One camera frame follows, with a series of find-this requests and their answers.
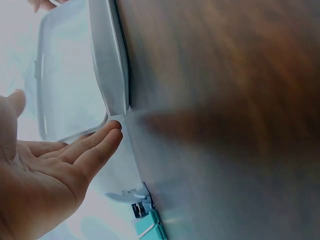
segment white container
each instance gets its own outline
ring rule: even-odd
[[[34,77],[39,132],[72,142],[129,107],[128,64],[113,0],[70,0],[41,21]]]

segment person's hand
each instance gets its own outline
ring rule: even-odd
[[[57,0],[57,2],[61,4],[65,3],[66,1],[67,0]],[[56,5],[49,0],[28,0],[28,2],[33,6],[34,12],[38,12],[39,8],[49,11],[56,7]]]
[[[0,239],[37,239],[72,215],[93,177],[118,148],[110,121],[73,144],[17,141],[22,91],[0,96]]]

